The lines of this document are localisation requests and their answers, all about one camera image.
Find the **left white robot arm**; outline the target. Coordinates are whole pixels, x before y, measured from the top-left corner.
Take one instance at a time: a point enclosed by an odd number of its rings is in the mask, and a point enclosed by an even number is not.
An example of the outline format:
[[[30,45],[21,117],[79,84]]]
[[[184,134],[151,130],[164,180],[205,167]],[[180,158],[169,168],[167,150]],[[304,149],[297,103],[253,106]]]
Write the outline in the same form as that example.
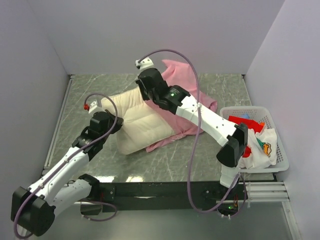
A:
[[[19,233],[19,228],[30,235],[42,236],[55,218],[77,201],[104,205],[103,190],[95,177],[83,174],[73,184],[66,186],[66,183],[103,149],[109,135],[119,131],[123,122],[121,117],[107,110],[95,112],[89,125],[47,174],[29,187],[20,186],[14,191],[10,218],[16,238],[29,237]]]

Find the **cream pillow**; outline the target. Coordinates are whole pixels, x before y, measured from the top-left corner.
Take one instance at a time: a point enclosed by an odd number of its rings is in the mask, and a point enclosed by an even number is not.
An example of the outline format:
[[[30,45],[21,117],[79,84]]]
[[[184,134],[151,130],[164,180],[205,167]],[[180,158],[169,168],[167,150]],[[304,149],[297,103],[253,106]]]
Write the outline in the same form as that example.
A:
[[[110,100],[116,105],[118,117],[123,119],[121,129],[115,134],[121,154],[132,154],[176,134],[172,127],[143,101],[139,88],[113,95]]]

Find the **pink pillowcase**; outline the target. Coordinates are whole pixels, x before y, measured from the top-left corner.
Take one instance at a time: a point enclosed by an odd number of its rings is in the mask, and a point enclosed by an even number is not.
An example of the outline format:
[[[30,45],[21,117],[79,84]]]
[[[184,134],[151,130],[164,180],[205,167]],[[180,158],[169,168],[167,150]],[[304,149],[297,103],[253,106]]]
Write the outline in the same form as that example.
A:
[[[167,97],[170,103],[170,110],[161,109],[151,100],[146,101],[146,104],[172,127],[175,135],[146,147],[148,153],[186,136],[197,134],[198,126],[196,124],[176,115],[178,107],[186,106],[183,101],[191,100],[191,103],[196,105],[196,98],[199,98],[199,102],[209,110],[215,112],[218,108],[216,100],[197,90],[196,77],[189,64],[169,59],[164,59],[162,62],[167,67],[162,73],[162,77],[171,86]]]

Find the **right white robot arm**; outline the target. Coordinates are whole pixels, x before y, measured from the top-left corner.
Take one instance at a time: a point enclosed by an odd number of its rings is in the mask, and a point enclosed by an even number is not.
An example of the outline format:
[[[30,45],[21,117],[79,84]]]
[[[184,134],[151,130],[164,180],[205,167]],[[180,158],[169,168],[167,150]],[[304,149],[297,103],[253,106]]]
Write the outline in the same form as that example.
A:
[[[161,73],[154,67],[138,67],[135,81],[144,100],[151,100],[160,109],[182,117],[197,125],[221,146],[216,154],[221,163],[219,193],[230,200],[237,194],[234,180],[239,178],[238,162],[248,144],[248,127],[231,122],[201,103],[178,85],[168,86]]]

